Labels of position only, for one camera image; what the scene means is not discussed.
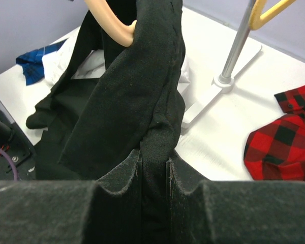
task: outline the metal pole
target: metal pole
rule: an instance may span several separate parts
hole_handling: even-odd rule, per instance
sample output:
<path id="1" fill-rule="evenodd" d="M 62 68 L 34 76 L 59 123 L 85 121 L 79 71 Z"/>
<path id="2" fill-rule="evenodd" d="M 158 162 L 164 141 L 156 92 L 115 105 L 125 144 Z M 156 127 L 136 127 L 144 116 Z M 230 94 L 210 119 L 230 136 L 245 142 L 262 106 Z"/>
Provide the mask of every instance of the metal pole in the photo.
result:
<path id="1" fill-rule="evenodd" d="M 231 77 L 234 67 L 237 63 L 238 57 L 249 36 L 250 33 L 249 20 L 255 1 L 256 0 L 250 0 L 249 5 L 244 13 L 244 17 L 239 25 L 234 43 L 232 45 L 232 48 L 230 49 L 226 64 L 221 74 L 223 78 Z"/>

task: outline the white stand base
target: white stand base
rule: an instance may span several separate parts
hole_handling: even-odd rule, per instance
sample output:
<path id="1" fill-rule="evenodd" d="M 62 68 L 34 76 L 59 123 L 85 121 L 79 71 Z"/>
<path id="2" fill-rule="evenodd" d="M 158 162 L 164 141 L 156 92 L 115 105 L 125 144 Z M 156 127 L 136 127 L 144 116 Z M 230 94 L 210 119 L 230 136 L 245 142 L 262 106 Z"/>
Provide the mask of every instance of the white stand base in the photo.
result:
<path id="1" fill-rule="evenodd" d="M 240 73 L 261 51 L 261 44 L 246 45 L 233 71 L 232 77 Z M 187 129 L 198 115 L 219 95 L 229 93 L 235 84 L 234 78 L 224 79 L 221 75 L 214 77 L 211 87 L 185 112 L 182 128 Z"/>

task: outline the wall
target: wall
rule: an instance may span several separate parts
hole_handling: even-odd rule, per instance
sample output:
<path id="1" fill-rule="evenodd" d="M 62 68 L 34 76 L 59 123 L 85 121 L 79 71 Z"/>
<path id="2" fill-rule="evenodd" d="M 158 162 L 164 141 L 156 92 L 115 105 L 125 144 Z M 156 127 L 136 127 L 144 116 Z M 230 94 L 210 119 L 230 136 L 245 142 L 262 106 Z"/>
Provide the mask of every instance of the wall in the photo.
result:
<path id="1" fill-rule="evenodd" d="M 248 2 L 184 0 L 184 5 L 237 29 Z M 277 2 L 279 0 L 268 0 L 266 9 Z M 305 62 L 305 0 L 297 0 L 263 28 L 251 32 L 250 36 Z"/>
<path id="2" fill-rule="evenodd" d="M 78 27 L 86 11 L 83 0 L 0 0 L 0 73 Z"/>

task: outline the red and black checkered fabric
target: red and black checkered fabric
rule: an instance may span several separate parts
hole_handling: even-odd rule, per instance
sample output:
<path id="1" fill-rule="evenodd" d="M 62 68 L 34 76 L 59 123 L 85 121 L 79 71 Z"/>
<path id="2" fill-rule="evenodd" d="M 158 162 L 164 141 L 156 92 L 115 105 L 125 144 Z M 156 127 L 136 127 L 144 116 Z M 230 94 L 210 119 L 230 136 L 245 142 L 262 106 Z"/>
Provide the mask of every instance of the red and black checkered fabric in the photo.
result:
<path id="1" fill-rule="evenodd" d="M 305 86 L 275 98 L 287 114 L 249 135 L 245 166 L 255 180 L 305 180 Z"/>

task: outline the blue fabric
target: blue fabric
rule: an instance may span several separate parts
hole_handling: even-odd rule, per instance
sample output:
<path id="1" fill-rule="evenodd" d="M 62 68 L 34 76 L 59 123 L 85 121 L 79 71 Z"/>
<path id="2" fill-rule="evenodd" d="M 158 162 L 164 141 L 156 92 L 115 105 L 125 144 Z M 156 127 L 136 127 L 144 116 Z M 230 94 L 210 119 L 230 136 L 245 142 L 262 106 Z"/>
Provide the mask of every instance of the blue fabric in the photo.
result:
<path id="1" fill-rule="evenodd" d="M 58 51 L 65 41 L 66 39 L 49 46 L 27 52 L 16 58 L 16 64 L 22 66 L 22 72 L 26 78 L 26 85 L 34 84 L 44 78 L 42 57 L 46 54 Z"/>

